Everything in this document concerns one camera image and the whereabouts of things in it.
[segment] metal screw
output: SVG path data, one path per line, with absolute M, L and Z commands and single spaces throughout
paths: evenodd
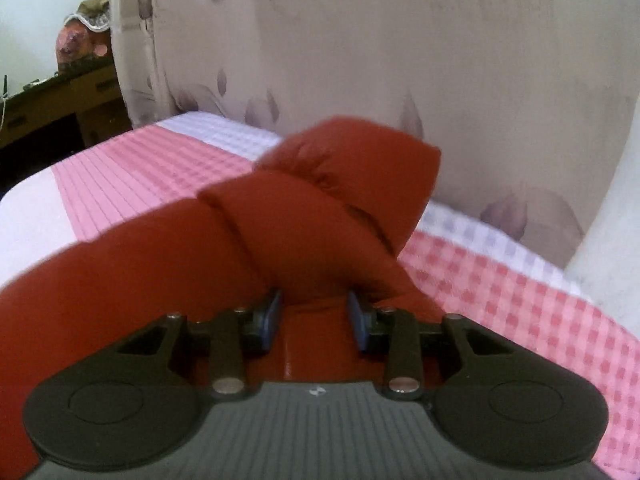
M 389 381 L 389 389 L 396 394 L 412 394 L 420 388 L 420 383 L 412 377 L 396 377 Z
M 213 390 L 222 395 L 239 394 L 244 390 L 244 381 L 237 377 L 224 377 L 213 381 Z

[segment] white logo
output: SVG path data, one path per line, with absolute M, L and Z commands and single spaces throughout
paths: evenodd
M 309 390 L 309 393 L 314 397 L 320 397 L 326 393 L 326 390 L 322 386 L 314 386 Z

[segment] brown cloth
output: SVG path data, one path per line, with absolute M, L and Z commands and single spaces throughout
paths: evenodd
M 81 243 L 0 292 L 0 477 L 36 463 L 21 424 L 38 383 L 162 314 L 210 319 L 280 288 L 262 380 L 382 378 L 358 354 L 350 289 L 439 322 L 396 261 L 433 190 L 440 152 L 367 121 L 337 118 L 284 140 L 246 176 L 205 188 Z

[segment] wooden desk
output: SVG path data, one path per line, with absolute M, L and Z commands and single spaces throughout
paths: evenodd
M 131 129 L 113 61 L 100 60 L 10 97 L 0 149 L 70 115 L 78 119 L 87 148 Z

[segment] white fabric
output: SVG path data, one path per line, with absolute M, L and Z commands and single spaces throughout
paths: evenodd
M 190 112 L 158 125 L 249 160 L 256 160 L 281 140 L 267 130 L 206 112 Z M 588 299 L 562 270 L 503 232 L 447 206 L 431 201 L 417 228 L 484 254 L 534 280 Z M 29 177 L 0 201 L 0 254 L 7 255 L 0 261 L 0 286 L 76 241 L 53 172 L 46 169 Z

